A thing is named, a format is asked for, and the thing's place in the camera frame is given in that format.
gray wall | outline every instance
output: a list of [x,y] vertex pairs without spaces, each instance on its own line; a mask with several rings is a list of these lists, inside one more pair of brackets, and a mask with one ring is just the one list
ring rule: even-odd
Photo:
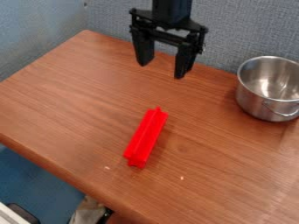
[[[87,28],[129,40],[128,9],[150,9],[152,0],[86,0]],[[193,0],[192,18],[209,27],[206,51],[197,61],[236,72],[258,55],[299,60],[297,0]],[[174,49],[158,45],[168,53]]]
[[85,29],[82,0],[1,0],[0,81]]

red block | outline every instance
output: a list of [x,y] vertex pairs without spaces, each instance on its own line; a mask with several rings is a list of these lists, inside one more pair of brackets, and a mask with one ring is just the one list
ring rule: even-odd
[[158,107],[146,110],[144,119],[125,148],[124,157],[128,159],[128,165],[138,168],[145,167],[145,161],[154,147],[166,117],[168,114]]

pot handle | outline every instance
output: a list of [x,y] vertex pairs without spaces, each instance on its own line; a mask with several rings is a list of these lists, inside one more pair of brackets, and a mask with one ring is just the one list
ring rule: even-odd
[[269,102],[268,102],[268,101],[262,101],[262,106],[265,106],[266,109],[268,109],[272,113],[274,113],[277,116],[289,117],[289,116],[294,116],[294,115],[299,113],[299,109],[297,109],[293,113],[290,113],[290,114],[282,114],[282,113],[278,113],[278,112],[273,111],[273,110],[268,107],[268,105],[269,105]]

wooden table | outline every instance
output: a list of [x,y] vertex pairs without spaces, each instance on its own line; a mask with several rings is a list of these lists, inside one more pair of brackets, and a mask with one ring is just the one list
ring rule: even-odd
[[[91,31],[0,83],[0,142],[137,223],[299,222],[299,124],[234,102],[236,76],[173,57],[136,64]],[[145,110],[169,118],[142,170],[121,157]]]

metal bowl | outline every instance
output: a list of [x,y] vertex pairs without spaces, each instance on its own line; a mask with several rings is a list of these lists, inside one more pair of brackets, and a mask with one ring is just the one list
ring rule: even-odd
[[261,56],[237,70],[237,104],[256,118],[282,122],[299,116],[299,64]]

